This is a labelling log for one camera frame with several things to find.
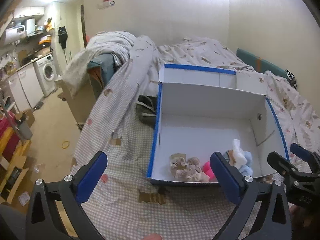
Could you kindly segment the dark shoe on bed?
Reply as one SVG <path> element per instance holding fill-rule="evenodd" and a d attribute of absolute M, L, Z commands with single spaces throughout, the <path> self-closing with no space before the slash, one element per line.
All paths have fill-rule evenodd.
<path fill-rule="evenodd" d="M 157 116 L 157 97 L 140 95 L 136 102 L 136 111 L 143 124 L 154 128 Z"/>

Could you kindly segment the light blue plush toy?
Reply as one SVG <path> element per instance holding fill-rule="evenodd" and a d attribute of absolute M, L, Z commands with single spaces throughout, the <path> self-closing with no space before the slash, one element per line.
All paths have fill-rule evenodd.
<path fill-rule="evenodd" d="M 242 176 L 253 176 L 253 170 L 252 170 L 252 154 L 248 151 L 244 152 L 244 157 L 247 160 L 247 163 L 245 165 L 242 165 L 239 169 L 239 172 L 242 174 Z"/>

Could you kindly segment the cardboard box on floor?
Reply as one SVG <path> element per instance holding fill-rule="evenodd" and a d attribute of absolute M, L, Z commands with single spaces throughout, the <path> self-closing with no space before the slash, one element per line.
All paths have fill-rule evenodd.
<path fill-rule="evenodd" d="M 16 191 L 27 174 L 29 168 L 24 168 L 27 156 L 13 156 L 4 179 L 1 181 L 1 204 L 11 204 Z"/>

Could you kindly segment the white washing machine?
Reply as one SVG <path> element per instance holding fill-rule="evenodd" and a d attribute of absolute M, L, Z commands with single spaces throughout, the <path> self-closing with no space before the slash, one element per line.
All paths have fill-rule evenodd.
<path fill-rule="evenodd" d="M 44 97 L 46 98 L 55 90 L 55 80 L 57 78 L 52 53 L 34 61 L 33 66 Z"/>

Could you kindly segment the white cabinet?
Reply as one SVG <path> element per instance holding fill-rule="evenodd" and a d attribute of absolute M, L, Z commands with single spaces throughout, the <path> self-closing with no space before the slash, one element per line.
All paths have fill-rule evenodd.
<path fill-rule="evenodd" d="M 33 64 L 21 68 L 7 81 L 19 111 L 33 109 L 44 98 Z"/>

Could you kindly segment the crumpled grey blanket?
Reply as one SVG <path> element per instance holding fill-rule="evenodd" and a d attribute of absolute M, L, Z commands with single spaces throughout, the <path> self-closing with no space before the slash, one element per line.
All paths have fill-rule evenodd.
<path fill-rule="evenodd" d="M 85 49 L 78 52 L 67 64 L 62 75 L 72 99 L 76 97 L 80 89 L 88 80 L 88 65 L 104 60 L 122 66 L 129 60 L 129 51 L 136 41 L 135 35 L 128 31 L 99 32 L 93 36 Z"/>

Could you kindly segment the checkered bed sheet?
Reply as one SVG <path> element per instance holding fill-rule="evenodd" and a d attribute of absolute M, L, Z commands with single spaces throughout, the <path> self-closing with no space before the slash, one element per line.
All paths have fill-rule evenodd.
<path fill-rule="evenodd" d="M 105 239 L 142 239 L 151 233 L 164 239 L 212 239 L 233 209 L 216 186 L 154 187 L 146 178 L 153 129 L 139 120 L 135 105 L 140 94 L 157 93 L 164 63 L 234 70 L 265 85 L 286 143 L 319 151 L 319 115 L 310 103 L 284 78 L 257 73 L 219 41 L 190 38 L 156 46 L 140 36 L 125 57 L 93 107 L 74 155 L 82 166 L 98 151 L 107 154 L 107 178 L 83 204 Z"/>

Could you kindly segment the white plush doll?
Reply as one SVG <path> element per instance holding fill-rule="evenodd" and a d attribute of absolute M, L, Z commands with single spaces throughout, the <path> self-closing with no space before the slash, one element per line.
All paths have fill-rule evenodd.
<path fill-rule="evenodd" d="M 238 170 L 247 164 L 244 151 L 240 148 L 240 140 L 234 139 L 232 149 L 226 152 L 229 165 L 236 167 Z"/>

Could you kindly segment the blue white cardboard box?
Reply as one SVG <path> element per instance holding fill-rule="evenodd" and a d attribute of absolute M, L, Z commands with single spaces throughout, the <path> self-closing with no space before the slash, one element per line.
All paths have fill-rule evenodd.
<path fill-rule="evenodd" d="M 157 116 L 147 178 L 182 185 L 170 173 L 170 157 L 181 153 L 202 164 L 225 153 L 234 139 L 251 153 L 253 177 L 274 174 L 267 156 L 289 153 L 276 112 L 267 97 L 267 79 L 257 72 L 165 64 L 159 71 Z"/>

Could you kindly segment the green cushion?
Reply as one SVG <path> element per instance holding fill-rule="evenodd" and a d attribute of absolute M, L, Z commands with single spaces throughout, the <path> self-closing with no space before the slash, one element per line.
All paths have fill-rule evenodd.
<path fill-rule="evenodd" d="M 236 50 L 236 55 L 242 62 L 253 67 L 256 72 L 264 73 L 266 71 L 270 71 L 272 74 L 276 76 L 281 76 L 289 80 L 285 70 L 281 69 L 275 64 L 266 61 L 265 59 L 255 56 L 254 54 L 246 50 L 238 48 Z"/>

